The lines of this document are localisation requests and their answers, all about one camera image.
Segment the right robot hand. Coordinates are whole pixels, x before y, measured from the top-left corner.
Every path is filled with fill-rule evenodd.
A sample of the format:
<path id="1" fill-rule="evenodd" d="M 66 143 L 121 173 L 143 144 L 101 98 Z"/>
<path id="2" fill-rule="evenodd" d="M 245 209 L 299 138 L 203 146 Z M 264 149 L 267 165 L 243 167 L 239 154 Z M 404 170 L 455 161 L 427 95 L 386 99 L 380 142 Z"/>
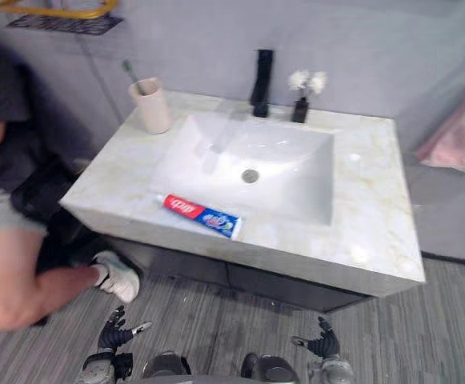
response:
<path id="1" fill-rule="evenodd" d="M 322 316 L 318 316 L 320 337 L 312 340 L 292 336 L 291 343 L 295 346 L 303 347 L 312 354 L 322 358 L 337 358 L 340 355 L 340 344 L 330 323 Z"/>

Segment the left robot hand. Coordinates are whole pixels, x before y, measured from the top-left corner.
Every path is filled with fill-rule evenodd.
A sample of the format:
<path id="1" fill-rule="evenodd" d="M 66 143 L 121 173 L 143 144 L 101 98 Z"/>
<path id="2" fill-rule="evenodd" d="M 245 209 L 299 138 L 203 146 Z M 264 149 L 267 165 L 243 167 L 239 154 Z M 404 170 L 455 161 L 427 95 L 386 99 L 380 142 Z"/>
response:
<path id="1" fill-rule="evenodd" d="M 120 346 L 123 346 L 137 335 L 149 330 L 153 325 L 153 322 L 148 321 L 134 326 L 133 328 L 125 329 L 123 328 L 126 322 L 124 316 L 124 306 L 119 306 L 111 313 L 98 338 L 97 351 L 99 353 L 115 353 Z"/>

